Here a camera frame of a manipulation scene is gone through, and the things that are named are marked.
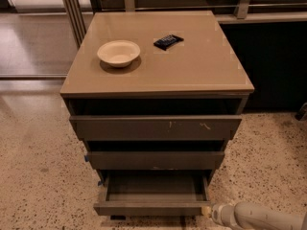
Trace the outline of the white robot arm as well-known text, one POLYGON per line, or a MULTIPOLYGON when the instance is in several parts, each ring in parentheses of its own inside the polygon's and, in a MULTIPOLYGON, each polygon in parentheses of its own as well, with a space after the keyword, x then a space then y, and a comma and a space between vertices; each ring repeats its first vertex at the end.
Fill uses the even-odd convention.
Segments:
POLYGON ((203 206, 201 213, 231 230, 307 230, 307 214, 289 215, 250 202, 203 206))

